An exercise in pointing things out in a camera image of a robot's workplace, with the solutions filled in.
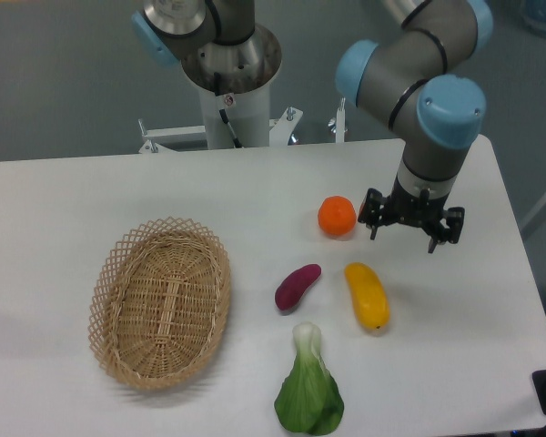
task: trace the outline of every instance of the white vegetable stem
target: white vegetable stem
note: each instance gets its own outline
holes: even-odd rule
[[[309,321],[300,323],[293,328],[293,341],[302,360],[313,355],[316,360],[321,361],[321,330],[318,326]],[[320,364],[325,370],[326,366],[323,365],[323,362]]]

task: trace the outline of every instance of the white table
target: white table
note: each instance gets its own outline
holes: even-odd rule
[[[317,323],[346,404],[336,436],[427,436],[538,427],[531,373],[546,369],[546,320],[490,142],[480,137],[448,206],[460,244],[427,254],[419,229],[359,225],[323,237],[317,209],[388,193],[398,140],[0,163],[0,436],[277,436],[291,329]],[[89,305],[115,242],[150,219],[193,218],[233,271],[216,358],[189,383],[139,393],[88,349]],[[342,270],[361,261],[388,293],[380,336],[356,322]],[[273,295],[293,269],[323,276],[298,311]]]

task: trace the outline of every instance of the screw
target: screw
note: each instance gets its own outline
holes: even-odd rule
[[[295,116],[296,114],[294,107],[288,107],[287,114],[288,114],[288,121],[293,121],[293,116]]]

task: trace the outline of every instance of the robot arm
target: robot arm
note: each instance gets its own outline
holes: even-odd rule
[[[184,59],[208,43],[235,46],[249,39],[255,31],[255,2],[146,0],[132,23],[148,51],[167,64]]]
[[[425,0],[401,26],[405,33],[390,46],[352,46],[336,85],[406,142],[391,194],[369,189],[359,222],[372,239],[380,226],[422,228],[431,253],[459,241],[465,211],[444,205],[486,110],[474,82],[447,72],[485,45],[493,24],[483,0]]]

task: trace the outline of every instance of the purple sweet potato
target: purple sweet potato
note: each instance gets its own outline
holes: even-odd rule
[[[319,275],[321,267],[318,264],[308,264],[287,276],[275,292],[277,308],[283,312],[293,311]]]

